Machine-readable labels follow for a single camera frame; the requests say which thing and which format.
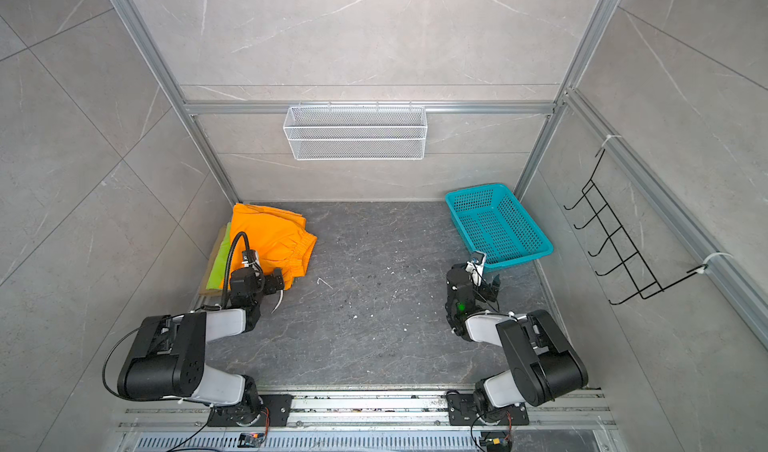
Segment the lime green shorts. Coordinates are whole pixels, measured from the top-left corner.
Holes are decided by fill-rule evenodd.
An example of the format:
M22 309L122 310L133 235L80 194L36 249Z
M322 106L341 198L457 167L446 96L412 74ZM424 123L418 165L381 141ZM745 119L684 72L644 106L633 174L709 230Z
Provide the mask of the lime green shorts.
M208 285L214 286L217 285L220 280L223 280L221 283L221 290L223 288L224 283L224 275L227 267L227 258L229 256L229 252L231 250L231 223L229 228L229 237L226 239L225 242L222 243L221 248L219 249L219 254L216 258L216 263L214 265L214 269L212 272L212 275L209 279Z

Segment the orange shorts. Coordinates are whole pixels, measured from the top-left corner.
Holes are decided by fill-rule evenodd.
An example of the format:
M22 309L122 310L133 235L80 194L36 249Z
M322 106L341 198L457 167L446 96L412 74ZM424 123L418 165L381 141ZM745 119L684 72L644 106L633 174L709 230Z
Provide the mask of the orange shorts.
M304 277L317 237L306 230L306 218L279 208L237 204L233 207L230 238L244 232L249 249L258 254L266 274L281 270L284 289Z

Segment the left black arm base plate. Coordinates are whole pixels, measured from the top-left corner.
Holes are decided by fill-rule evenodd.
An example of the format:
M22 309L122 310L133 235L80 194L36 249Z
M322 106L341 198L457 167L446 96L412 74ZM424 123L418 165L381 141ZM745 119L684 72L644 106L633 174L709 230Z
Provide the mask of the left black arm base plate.
M215 407L207 422L209 427L285 427L291 412L293 395L260 395L252 405L244 403Z

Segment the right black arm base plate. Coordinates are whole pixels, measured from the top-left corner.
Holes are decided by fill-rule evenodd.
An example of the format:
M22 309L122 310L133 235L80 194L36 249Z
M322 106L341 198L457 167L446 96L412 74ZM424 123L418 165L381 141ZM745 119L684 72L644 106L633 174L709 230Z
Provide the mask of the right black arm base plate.
M449 390L445 394L451 426L511 425L526 426L530 423L524 403L497 408L478 393L460 393Z

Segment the teal plastic basket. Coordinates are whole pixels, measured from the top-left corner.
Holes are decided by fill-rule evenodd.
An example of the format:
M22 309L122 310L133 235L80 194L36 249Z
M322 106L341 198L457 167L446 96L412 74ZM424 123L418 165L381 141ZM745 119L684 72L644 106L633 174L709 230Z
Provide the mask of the teal plastic basket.
M486 255L489 272L538 260L554 251L551 241L503 184L450 192L445 201L463 243L470 252Z

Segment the khaki tan shorts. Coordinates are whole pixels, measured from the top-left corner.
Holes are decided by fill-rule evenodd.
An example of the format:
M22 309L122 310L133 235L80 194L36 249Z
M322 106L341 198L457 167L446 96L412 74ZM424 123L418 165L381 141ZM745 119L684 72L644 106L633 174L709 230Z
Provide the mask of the khaki tan shorts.
M229 237L229 228L230 228L230 223L227 223L218 232L217 238L213 244L213 247L208 259L206 271L202 277L202 280L198 289L198 295L200 297L216 297L221 294L221 283L223 282L223 280L220 280L218 284L214 286L209 286L208 282L212 275L214 265L216 263L216 258L219 254L219 249L221 248L222 243L225 242L226 239Z

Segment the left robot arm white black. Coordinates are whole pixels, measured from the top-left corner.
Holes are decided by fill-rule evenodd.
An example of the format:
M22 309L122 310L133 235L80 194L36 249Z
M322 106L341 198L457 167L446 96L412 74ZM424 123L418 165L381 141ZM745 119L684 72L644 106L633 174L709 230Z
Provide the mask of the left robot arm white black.
M252 331L266 295L281 294L282 270L244 267L231 273L229 302L218 310L143 320L117 377L116 394L128 401L185 400L213 409L213 416L250 426L267 414L254 379L206 363L206 347Z

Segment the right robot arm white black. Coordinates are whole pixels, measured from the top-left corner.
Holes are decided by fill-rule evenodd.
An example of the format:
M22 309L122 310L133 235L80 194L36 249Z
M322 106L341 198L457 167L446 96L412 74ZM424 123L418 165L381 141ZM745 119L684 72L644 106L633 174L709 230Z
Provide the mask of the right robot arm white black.
M476 383L475 410L496 421L502 410L539 406L588 385L586 366L546 310L526 314L492 308L500 280L487 282L478 264L456 264L446 273L446 319L454 335L502 349L508 368Z

